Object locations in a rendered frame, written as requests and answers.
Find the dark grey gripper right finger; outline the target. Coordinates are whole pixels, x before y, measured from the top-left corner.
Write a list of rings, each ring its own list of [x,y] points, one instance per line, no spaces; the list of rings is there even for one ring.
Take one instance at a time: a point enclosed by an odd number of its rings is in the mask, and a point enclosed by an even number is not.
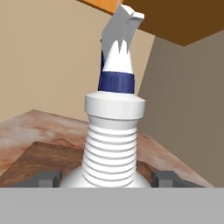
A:
[[[182,179],[174,171],[154,171],[151,178],[152,187],[200,187],[198,184]]]

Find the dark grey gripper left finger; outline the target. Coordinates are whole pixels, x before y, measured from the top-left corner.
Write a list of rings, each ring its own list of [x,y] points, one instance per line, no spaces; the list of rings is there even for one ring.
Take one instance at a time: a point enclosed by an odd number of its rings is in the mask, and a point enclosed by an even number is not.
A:
[[[59,187],[61,178],[61,171],[42,171],[26,181],[17,182],[12,187]]]

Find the white and blue spray bottle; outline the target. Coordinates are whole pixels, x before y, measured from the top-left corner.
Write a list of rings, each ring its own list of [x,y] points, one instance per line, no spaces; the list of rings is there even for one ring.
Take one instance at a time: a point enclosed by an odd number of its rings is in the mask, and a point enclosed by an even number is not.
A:
[[[119,5],[101,35],[98,90],[85,95],[89,125],[81,166],[62,187],[148,188],[137,172],[137,123],[145,100],[135,95],[130,44],[144,14]]]

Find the brown wooden cutting board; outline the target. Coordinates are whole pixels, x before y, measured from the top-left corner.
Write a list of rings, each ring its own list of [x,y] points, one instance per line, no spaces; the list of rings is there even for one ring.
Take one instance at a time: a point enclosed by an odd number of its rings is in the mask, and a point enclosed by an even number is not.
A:
[[[157,169],[136,159],[122,168],[114,166],[112,172],[96,163],[91,153],[49,143],[35,142],[10,168],[0,176],[0,187],[12,187],[30,179],[39,172],[61,171],[59,187],[151,187],[153,172]]]

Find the orange wooden wall cabinet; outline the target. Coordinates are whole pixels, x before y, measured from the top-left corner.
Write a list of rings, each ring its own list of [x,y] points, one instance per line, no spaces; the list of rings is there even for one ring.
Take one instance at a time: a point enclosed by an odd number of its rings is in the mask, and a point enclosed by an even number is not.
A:
[[[224,0],[78,0],[112,15],[118,3],[142,12],[139,29],[180,46],[224,30]]]

